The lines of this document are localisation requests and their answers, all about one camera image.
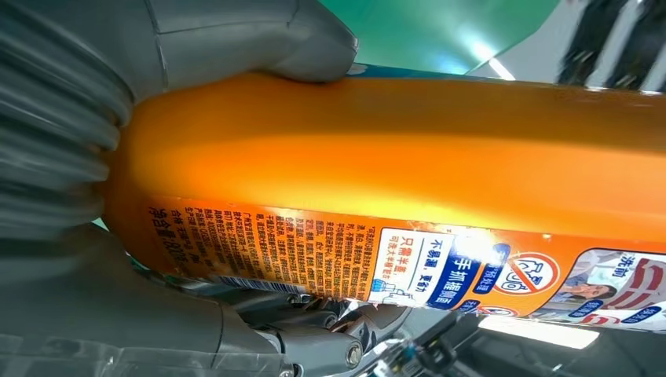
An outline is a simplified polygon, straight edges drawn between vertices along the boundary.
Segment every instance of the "orange bottle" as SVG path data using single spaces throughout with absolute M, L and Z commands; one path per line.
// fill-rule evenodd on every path
M 620 323 L 658 304 L 636 275 L 666 253 L 665 115 L 640 93 L 242 75 L 137 108 L 104 221 L 164 273 Z

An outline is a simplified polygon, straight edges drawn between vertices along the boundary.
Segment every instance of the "icon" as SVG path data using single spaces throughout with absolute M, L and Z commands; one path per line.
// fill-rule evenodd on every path
M 504 317 L 517 317 L 518 312 L 512 309 L 503 308 L 501 306 L 479 306 L 478 312 L 480 314 L 492 314 L 493 316 Z
M 507 260 L 495 289 L 508 295 L 532 295 L 546 291 L 558 281 L 560 269 L 551 258 L 538 253 L 515 255 Z

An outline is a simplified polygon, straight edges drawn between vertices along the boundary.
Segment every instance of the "gray plastic part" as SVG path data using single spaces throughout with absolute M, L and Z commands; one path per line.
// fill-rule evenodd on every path
M 11 253 L 3 250 L 0 264 L 0 333 L 22 337 L 24 346 L 55 337 L 112 340 L 118 347 L 218 349 L 220 306 L 142 278 L 103 229 L 83 225 L 59 246 L 42 243 L 41 250 L 24 241 L 12 246 Z M 30 269 L 44 271 L 27 280 L 24 272 Z
M 347 372 L 353 369 L 347 363 L 347 355 L 352 348 L 361 348 L 358 339 L 324 328 L 280 324 L 275 334 L 262 335 L 281 348 L 287 362 L 298 365 L 304 376 Z
M 135 276 L 109 233 L 72 227 L 101 214 L 97 153 L 135 104 L 250 70 L 340 79 L 349 30 L 316 0 L 0 0 L 0 25 L 0 333 L 268 350 L 224 306 Z

